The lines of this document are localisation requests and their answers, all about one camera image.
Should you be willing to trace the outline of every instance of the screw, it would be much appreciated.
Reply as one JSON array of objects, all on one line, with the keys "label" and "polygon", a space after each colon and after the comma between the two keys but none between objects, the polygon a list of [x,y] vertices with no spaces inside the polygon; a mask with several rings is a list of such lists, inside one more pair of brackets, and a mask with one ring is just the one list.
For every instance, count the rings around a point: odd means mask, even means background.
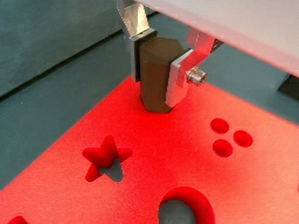
[{"label": "screw", "polygon": [[207,78],[207,74],[195,67],[188,73],[187,73],[187,81],[192,83],[195,86],[199,86]]}]

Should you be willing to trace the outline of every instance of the circular hole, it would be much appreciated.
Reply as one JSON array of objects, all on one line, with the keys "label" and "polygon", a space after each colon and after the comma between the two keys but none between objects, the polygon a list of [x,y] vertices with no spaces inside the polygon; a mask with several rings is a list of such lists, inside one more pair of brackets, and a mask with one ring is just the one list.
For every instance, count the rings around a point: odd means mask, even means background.
[{"label": "circular hole", "polygon": [[219,134],[225,134],[229,131],[228,123],[220,118],[215,118],[211,121],[209,126],[211,129]]},{"label": "circular hole", "polygon": [[252,136],[244,130],[236,131],[233,134],[233,140],[241,147],[248,147],[253,143]]},{"label": "circular hole", "polygon": [[223,139],[219,139],[213,142],[212,149],[223,158],[227,158],[232,154],[232,146],[229,142]]}]

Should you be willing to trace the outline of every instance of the gray floor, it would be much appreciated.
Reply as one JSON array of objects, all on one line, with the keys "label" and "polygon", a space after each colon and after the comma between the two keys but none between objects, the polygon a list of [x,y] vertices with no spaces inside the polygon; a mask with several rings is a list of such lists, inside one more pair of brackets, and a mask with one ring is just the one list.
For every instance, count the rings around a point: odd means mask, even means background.
[{"label": "gray floor", "polygon": [[113,11],[110,0],[0,1],[0,96],[116,32]]},{"label": "gray floor", "polygon": [[[163,15],[151,18],[151,25],[160,36],[184,42],[184,25]],[[299,123],[299,102],[276,92],[284,72],[227,45],[201,68],[209,83]],[[128,74],[128,54],[118,35],[0,103],[0,189]]]}]

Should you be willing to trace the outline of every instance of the metal bracket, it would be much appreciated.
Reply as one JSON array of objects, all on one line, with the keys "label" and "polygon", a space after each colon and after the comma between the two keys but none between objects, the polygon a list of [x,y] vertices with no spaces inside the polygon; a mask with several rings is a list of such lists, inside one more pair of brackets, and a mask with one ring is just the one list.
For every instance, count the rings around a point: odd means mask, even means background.
[{"label": "metal bracket", "polygon": [[121,18],[125,46],[130,53],[130,75],[134,81],[140,81],[138,46],[156,36],[156,31],[149,28],[145,8],[140,3],[132,0],[116,0],[116,9]]},{"label": "metal bracket", "polygon": [[187,95],[189,83],[199,86],[205,79],[205,73],[197,65],[207,59],[215,46],[215,38],[191,28],[188,44],[193,47],[179,59],[172,62],[165,104],[173,107]]}]

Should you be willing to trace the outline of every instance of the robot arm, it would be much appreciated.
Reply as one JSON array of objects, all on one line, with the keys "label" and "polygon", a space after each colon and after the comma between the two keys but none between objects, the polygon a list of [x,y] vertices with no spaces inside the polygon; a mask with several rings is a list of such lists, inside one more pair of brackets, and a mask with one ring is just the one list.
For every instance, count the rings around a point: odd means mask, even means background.
[{"label": "robot arm", "polygon": [[[199,69],[199,64],[208,58],[221,41],[291,74],[299,75],[299,43],[292,45],[287,41],[297,42],[299,39],[299,31],[292,27],[295,23],[289,21],[292,17],[299,19],[299,14],[292,10],[297,3],[288,2],[260,3],[251,1],[248,3],[247,1],[225,0],[219,3],[215,0],[208,2],[189,0],[185,3],[183,0],[137,0],[136,2],[117,0],[117,10],[122,18],[125,39],[132,57],[132,75],[136,81],[140,81],[140,71],[142,70],[138,47],[156,37],[156,31],[149,28],[147,23],[142,4],[191,27],[187,42],[192,49],[177,53],[168,61],[168,82],[167,87],[163,87],[164,94],[160,99],[157,99],[159,97],[144,97],[144,105],[145,101],[157,100],[161,106],[161,101],[164,101],[165,105],[172,108],[179,103],[187,94],[189,83],[199,86],[204,81],[205,73]],[[281,10],[288,10],[287,15],[280,15]],[[287,38],[285,32],[280,32],[285,30],[285,27],[291,28],[291,30],[287,29],[288,34],[291,34]],[[152,86],[144,87],[144,89],[149,89],[152,92],[157,91],[157,88]],[[169,111],[169,109],[160,111],[151,108],[148,110],[153,112]]]}]

